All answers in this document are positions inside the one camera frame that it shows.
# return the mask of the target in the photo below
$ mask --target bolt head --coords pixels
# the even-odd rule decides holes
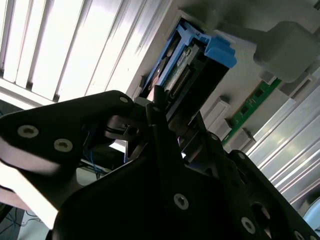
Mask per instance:
[[[294,235],[297,240],[305,240],[305,238],[298,231],[294,231]]]
[[[211,138],[213,139],[213,140],[219,140],[219,138],[216,136],[216,135],[214,135],[214,134],[211,134]]]
[[[62,152],[62,153],[68,153],[72,150],[73,144],[70,140],[65,138],[60,138],[54,141],[54,149]]]
[[[174,195],[173,200],[175,205],[181,210],[187,210],[189,208],[188,199],[184,195],[177,193]]]
[[[129,102],[129,100],[126,99],[126,98],[123,97],[123,96],[120,97],[120,100],[121,100],[122,102],[124,102],[124,103],[128,103],[128,102]]]
[[[241,223],[242,223],[242,226],[245,228],[245,230],[247,230],[248,233],[250,233],[250,234],[256,233],[256,227],[249,218],[244,216],[243,218],[241,218]]]
[[[39,130],[32,125],[22,125],[18,128],[17,132],[19,136],[26,139],[32,139],[39,134]]]
[[[238,152],[238,156],[243,160],[246,159],[245,155],[242,152]]]

